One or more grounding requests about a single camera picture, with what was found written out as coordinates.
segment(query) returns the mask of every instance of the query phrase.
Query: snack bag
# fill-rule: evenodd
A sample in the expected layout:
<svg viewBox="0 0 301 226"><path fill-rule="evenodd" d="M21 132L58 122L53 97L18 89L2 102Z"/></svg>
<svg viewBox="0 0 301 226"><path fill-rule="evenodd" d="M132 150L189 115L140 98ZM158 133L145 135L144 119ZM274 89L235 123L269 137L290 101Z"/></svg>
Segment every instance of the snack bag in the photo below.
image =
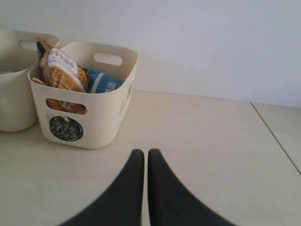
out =
<svg viewBox="0 0 301 226"><path fill-rule="evenodd" d="M88 93L107 93L118 89L123 81L112 78L97 70L86 69L84 71L89 76Z"/></svg>
<svg viewBox="0 0 301 226"><path fill-rule="evenodd" d="M76 92L86 92L88 76L73 60L56 47L37 38L37 47L43 80L32 80L41 85ZM55 110L84 114L85 107L80 104L47 99L47 105Z"/></svg>

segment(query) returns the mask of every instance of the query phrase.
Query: white wall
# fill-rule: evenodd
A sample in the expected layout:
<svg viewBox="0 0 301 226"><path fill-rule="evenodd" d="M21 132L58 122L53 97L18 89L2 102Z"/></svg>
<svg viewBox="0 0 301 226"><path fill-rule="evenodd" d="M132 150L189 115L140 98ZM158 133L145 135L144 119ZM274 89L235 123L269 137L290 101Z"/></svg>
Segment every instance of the white wall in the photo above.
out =
<svg viewBox="0 0 301 226"><path fill-rule="evenodd" d="M301 106L300 0L2 0L0 24L140 54L135 88Z"/></svg>

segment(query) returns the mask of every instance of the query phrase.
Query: black circular logo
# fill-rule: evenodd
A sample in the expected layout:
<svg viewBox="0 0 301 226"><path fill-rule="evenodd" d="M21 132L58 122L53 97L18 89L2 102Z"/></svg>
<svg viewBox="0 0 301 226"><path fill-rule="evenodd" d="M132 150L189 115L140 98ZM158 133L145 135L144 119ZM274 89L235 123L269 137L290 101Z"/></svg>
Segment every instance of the black circular logo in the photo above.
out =
<svg viewBox="0 0 301 226"><path fill-rule="evenodd" d="M69 117L56 116L49 122L51 133L64 141L76 141L83 137L82 126Z"/></svg>

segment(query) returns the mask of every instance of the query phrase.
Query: white plastic basket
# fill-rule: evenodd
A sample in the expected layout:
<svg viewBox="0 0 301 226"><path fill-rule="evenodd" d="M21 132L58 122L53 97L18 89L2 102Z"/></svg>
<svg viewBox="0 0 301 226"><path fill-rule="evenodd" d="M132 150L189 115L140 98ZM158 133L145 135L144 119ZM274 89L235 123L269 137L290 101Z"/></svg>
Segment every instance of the white plastic basket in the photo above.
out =
<svg viewBox="0 0 301 226"><path fill-rule="evenodd" d="M37 120L32 91L27 79L29 68L38 61L37 51L25 49L36 38L58 45L49 34L0 30L0 131L14 132L30 127Z"/></svg>
<svg viewBox="0 0 301 226"><path fill-rule="evenodd" d="M41 76L39 65L34 66L28 78L42 133L48 140L61 144L86 149L106 146L115 138L130 103L138 54L127 48L92 42L71 43L61 50L79 66L99 70L124 80L124 83L117 90L101 94L55 89L32 81L33 77ZM99 63L95 60L97 53L119 56L122 64ZM79 115L50 109L46 103L47 98L82 104L87 108L87 113ZM54 135L54 120L65 126L65 132L59 138Z"/></svg>

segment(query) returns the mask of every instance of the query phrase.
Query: black object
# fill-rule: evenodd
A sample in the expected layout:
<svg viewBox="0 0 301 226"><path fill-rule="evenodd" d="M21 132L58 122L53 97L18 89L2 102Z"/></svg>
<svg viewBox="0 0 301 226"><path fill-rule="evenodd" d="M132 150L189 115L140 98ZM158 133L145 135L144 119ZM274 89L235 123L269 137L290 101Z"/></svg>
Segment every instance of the black object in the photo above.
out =
<svg viewBox="0 0 301 226"><path fill-rule="evenodd" d="M151 226L234 226L187 190L159 149L148 156L148 201Z"/></svg>
<svg viewBox="0 0 301 226"><path fill-rule="evenodd" d="M49 122L51 133L64 141L76 141L83 137L82 126L72 118L55 116Z"/></svg>
<svg viewBox="0 0 301 226"><path fill-rule="evenodd" d="M143 178L144 154L133 150L108 189L61 226L140 226Z"/></svg>

